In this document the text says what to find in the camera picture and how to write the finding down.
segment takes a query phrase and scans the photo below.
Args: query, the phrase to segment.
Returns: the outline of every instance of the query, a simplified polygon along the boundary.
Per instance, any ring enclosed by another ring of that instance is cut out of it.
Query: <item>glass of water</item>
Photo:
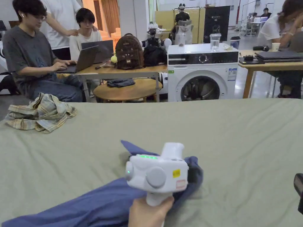
[[[210,34],[210,47],[212,51],[216,51],[219,48],[221,34]]]

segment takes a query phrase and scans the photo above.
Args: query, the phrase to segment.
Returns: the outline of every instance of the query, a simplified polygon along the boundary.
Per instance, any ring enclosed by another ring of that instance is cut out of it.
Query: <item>round wooden table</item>
[[[146,97],[153,95],[156,101],[156,80],[153,79],[135,79],[135,84],[127,87],[108,87],[107,84],[102,84],[94,90],[94,95],[103,102],[107,101],[129,101],[143,98],[146,102]]]

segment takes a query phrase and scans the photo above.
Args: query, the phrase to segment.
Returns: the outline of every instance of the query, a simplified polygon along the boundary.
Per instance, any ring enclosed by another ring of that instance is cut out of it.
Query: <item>gray button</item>
[[[153,167],[146,173],[147,183],[153,188],[161,188],[166,181],[166,175],[161,167]]]
[[[134,167],[131,162],[126,163],[126,168],[125,168],[125,178],[127,181],[130,181],[133,178],[134,175]]]

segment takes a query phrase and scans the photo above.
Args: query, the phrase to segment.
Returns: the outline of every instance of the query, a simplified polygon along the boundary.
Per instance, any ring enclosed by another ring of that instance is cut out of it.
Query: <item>cat face backpack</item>
[[[143,50],[139,40],[131,33],[122,36],[116,45],[117,69],[144,68]]]

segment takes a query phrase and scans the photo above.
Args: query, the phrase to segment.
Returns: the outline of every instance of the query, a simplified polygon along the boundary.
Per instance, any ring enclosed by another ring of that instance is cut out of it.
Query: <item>man in gray t-shirt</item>
[[[60,101],[82,102],[82,83],[76,76],[63,79],[54,73],[74,61],[58,59],[46,37],[38,30],[46,16],[40,0],[13,0],[20,25],[3,38],[3,51],[8,70],[18,89],[34,100],[39,93],[52,94]]]

